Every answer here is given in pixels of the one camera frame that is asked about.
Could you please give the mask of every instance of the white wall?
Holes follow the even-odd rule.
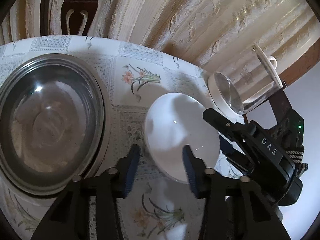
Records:
[[[303,189],[297,203],[280,208],[291,239],[299,240],[320,211],[320,63],[284,91],[292,108],[304,118],[303,162],[309,165],[301,176]],[[276,124],[269,102],[247,117],[267,129]]]

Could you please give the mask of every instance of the screw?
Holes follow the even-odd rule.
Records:
[[[204,170],[204,173],[205,173],[205,174],[208,174],[208,175],[213,175],[213,174],[216,173],[216,171],[215,171],[214,169],[211,169],[211,168],[206,168],[206,169]]]
[[[116,174],[117,172],[118,172],[118,170],[116,168],[109,168],[108,169],[109,174]]]
[[[78,182],[78,181],[81,181],[81,179],[82,179],[82,177],[80,175],[76,175],[76,176],[73,176],[72,181]]]
[[[249,181],[250,181],[250,178],[249,178],[248,176],[241,176],[241,177],[240,177],[240,180],[241,180],[242,182],[249,182]]]

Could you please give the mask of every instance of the curtain fold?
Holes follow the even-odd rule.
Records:
[[[63,1],[50,0],[52,35],[62,34]],[[0,44],[39,36],[39,11],[40,0],[17,0],[2,23]],[[319,39],[320,24],[305,0],[98,0],[88,36],[157,49],[211,73],[234,69],[257,43],[281,73]]]

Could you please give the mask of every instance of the printed flower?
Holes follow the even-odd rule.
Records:
[[[138,227],[142,227],[144,229],[148,227],[149,216],[142,208],[136,209],[132,214],[132,218],[133,222],[136,223]]]
[[[28,210],[24,209],[22,205],[19,203],[15,194],[14,193],[11,194],[10,190],[8,190],[8,195],[7,195],[7,192],[5,193],[5,201],[7,203],[9,212],[12,215],[13,222],[17,224],[18,227],[24,224],[26,231],[34,232],[40,220],[30,215],[28,213]]]
[[[164,228],[164,222],[161,219],[159,219],[157,227],[159,227],[160,230]]]
[[[126,71],[124,75],[122,75],[122,79],[124,82],[131,84],[132,80],[134,79],[134,75],[132,74],[131,70]]]

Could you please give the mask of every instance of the orange flower print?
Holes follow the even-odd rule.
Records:
[[[137,224],[138,227],[146,229],[149,224],[149,216],[142,209],[135,209],[135,212],[132,214],[133,222]]]
[[[164,222],[161,219],[158,220],[157,227],[159,227],[160,230],[164,228]]]
[[[132,74],[131,70],[126,71],[124,75],[122,75],[122,79],[124,82],[131,84],[132,80],[134,79],[134,75]]]

